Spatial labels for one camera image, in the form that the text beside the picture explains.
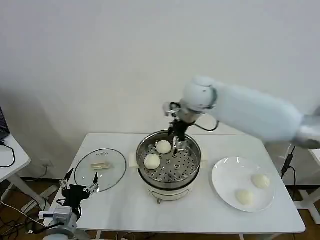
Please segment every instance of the floor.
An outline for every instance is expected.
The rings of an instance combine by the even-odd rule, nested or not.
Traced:
[[[28,185],[37,193],[43,192],[45,189],[50,187],[51,185],[56,184],[52,182],[28,182]],[[51,203],[54,200],[55,194],[53,194],[49,198],[49,202]],[[18,192],[11,191],[11,193],[7,196],[5,202],[17,209],[21,209],[27,202],[29,201],[27,196],[24,196]],[[320,201],[317,203],[318,209],[320,209]],[[320,239],[320,225],[316,225],[313,222],[313,219],[311,218],[309,212],[307,210],[300,210],[300,215],[306,225],[306,231],[304,233],[300,234],[283,234],[279,237],[277,237],[277,240],[319,240]],[[37,209],[35,208],[31,213],[37,214]],[[12,220],[18,220],[18,223],[24,222],[24,217],[21,217],[21,214],[14,211],[13,209],[10,209],[8,207],[0,206],[0,234],[3,234],[6,232],[10,227],[7,227],[3,224],[12,221]],[[42,234],[26,234],[26,230],[24,227],[21,227],[18,231],[14,230],[14,234],[11,236],[6,236],[3,239],[4,240],[42,240],[45,236],[44,233]],[[96,236],[95,231],[88,232],[90,236],[92,236],[92,239]],[[125,234],[125,232],[119,232],[118,238],[121,240],[121,237]],[[109,239],[109,240],[116,240],[117,233],[116,232],[103,232],[101,235],[102,239]],[[141,233],[141,232],[135,232],[134,233],[135,239],[131,234],[127,234],[126,238],[128,240],[238,240],[238,235],[215,235],[215,234],[176,234],[176,233]],[[245,235],[245,240],[253,240],[256,239],[255,235]]]

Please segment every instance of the stainless steel steamer basket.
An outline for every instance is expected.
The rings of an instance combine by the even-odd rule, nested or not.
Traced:
[[[166,140],[173,146],[174,136],[168,136],[167,130],[155,132],[140,142],[136,150],[138,172],[142,179],[150,186],[173,191],[188,186],[197,177],[200,170],[201,150],[197,142],[186,135],[186,148],[179,151],[176,156],[173,150],[167,154],[160,154],[156,149],[156,142]],[[160,158],[160,166],[155,170],[145,167],[145,158],[149,154],[157,154]]]

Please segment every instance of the steamed bun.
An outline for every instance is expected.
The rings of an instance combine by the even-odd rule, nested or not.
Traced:
[[[167,154],[171,151],[171,144],[168,141],[162,140],[156,144],[156,151],[160,154]]]
[[[251,181],[259,189],[266,189],[270,186],[270,179],[263,174],[252,175]]]
[[[160,166],[160,158],[156,154],[149,154],[144,159],[144,165],[147,169],[154,170]]]
[[[254,202],[254,194],[246,189],[235,191],[235,197],[242,205],[251,205]]]

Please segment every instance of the cable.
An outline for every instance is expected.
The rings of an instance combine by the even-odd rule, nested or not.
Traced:
[[[36,182],[38,181],[39,179],[43,178],[45,175],[47,175],[48,173],[48,166],[44,166],[45,167],[45,171],[44,171],[44,174],[42,174],[41,176],[37,177],[36,179],[32,179],[32,180],[27,180],[27,181],[24,181],[25,183],[27,182]]]
[[[60,198],[56,201],[57,204],[59,204],[60,206],[63,206],[63,204],[61,203],[61,201],[65,201],[65,198]]]
[[[16,162],[15,150],[12,147],[6,145],[5,141],[0,141],[0,146],[5,146],[6,148],[11,149],[13,155],[13,162],[8,166],[0,166],[0,168],[10,168]]]
[[[23,194],[23,195],[25,195],[25,196],[33,199],[33,200],[38,204],[38,210],[40,211],[41,207],[40,207],[39,203],[38,203],[33,197],[31,197],[31,196],[29,196],[29,195],[27,195],[27,194],[25,194],[25,193],[23,193],[23,192],[20,192],[20,191],[18,191],[18,190],[15,190],[15,189],[8,189],[8,190],[18,192],[18,193],[20,193],[20,194]],[[44,209],[46,209],[48,201],[47,201],[44,197],[43,197],[43,199],[45,200]],[[17,239],[18,236],[19,236],[19,230],[20,230],[19,228],[20,228],[20,227],[23,227],[23,226],[26,226],[26,222],[27,222],[28,219],[31,219],[31,220],[33,221],[32,218],[30,218],[29,216],[27,216],[27,217],[25,218],[25,221],[24,221],[23,223],[19,223],[19,224],[18,224],[18,221],[20,220],[20,217],[19,217],[17,220],[11,220],[10,222],[4,222],[4,221],[1,219],[1,217],[0,217],[0,220],[3,222],[3,226],[1,226],[0,229],[3,228],[4,226],[11,227],[10,229],[8,229],[7,231],[5,231],[4,233],[2,233],[2,234],[0,235],[0,237],[1,237],[0,240],[3,239],[3,237],[8,237],[8,240],[9,240],[10,237],[11,237],[13,234],[16,234],[16,236],[15,236],[14,239]]]
[[[294,189],[293,189],[293,193],[292,193],[292,201],[295,200],[295,195],[296,195],[296,185],[297,185],[297,175],[296,175],[296,170],[293,166],[289,166],[290,169],[293,170],[293,176],[294,176]]]
[[[216,121],[215,127],[213,129],[206,129],[202,126],[199,126],[198,124],[194,124],[194,125],[202,130],[207,131],[207,132],[213,132],[213,131],[217,130],[217,128],[219,127],[219,123],[220,123],[219,121]]]
[[[286,174],[286,172],[288,171],[288,168],[290,167],[291,161],[294,158],[294,151],[296,149],[296,146],[293,147],[292,151],[290,154],[288,154],[288,156],[286,157],[283,167],[281,169],[281,178],[284,177],[284,175]]]
[[[34,220],[34,219],[30,218],[27,214],[25,214],[25,213],[23,213],[22,211],[20,211],[20,210],[18,210],[18,209],[16,209],[16,208],[14,208],[13,206],[8,205],[8,204],[4,203],[4,202],[3,202],[3,201],[1,201],[1,200],[0,200],[0,203],[2,203],[3,205],[5,205],[5,206],[7,206],[7,207],[9,207],[9,208],[11,208],[11,209],[16,210],[17,212],[21,213],[22,215],[25,215],[27,218],[29,218],[30,220],[34,221],[35,223],[37,223],[37,224],[39,224],[39,225],[41,225],[41,226],[43,226],[43,227],[46,227],[46,226],[45,226],[45,225],[43,225],[42,223],[40,223],[40,222],[38,222],[38,221],[36,221],[36,220]]]
[[[291,154],[294,154],[295,149],[296,149],[296,146],[293,147]]]
[[[79,218],[81,218],[81,215],[82,215],[82,208],[81,208],[81,206],[79,205]]]
[[[23,194],[29,198],[31,198],[35,203],[37,203],[39,209],[42,209],[40,204],[32,197],[32,196],[29,196],[28,194],[25,194],[24,192],[20,191],[20,190],[17,190],[17,189],[12,189],[12,188],[1,188],[1,190],[9,190],[9,191],[14,191],[14,192],[17,192],[17,193],[20,193],[20,194]]]
[[[28,231],[29,234],[40,234],[40,233],[43,233],[44,231],[48,230],[48,229],[53,229],[57,226],[63,226],[64,224],[62,222],[59,222],[59,223],[56,223],[56,224],[53,224],[51,226],[46,226],[40,230],[30,230]]]

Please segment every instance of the white plate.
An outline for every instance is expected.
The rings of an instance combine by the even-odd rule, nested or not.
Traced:
[[[243,157],[221,159],[212,169],[212,183],[220,197],[232,207],[244,212],[258,212],[269,207],[275,197],[275,187],[270,180],[266,189],[257,188],[251,181],[252,175],[264,174],[254,161]],[[246,189],[254,195],[251,205],[242,205],[236,198],[236,190]]]

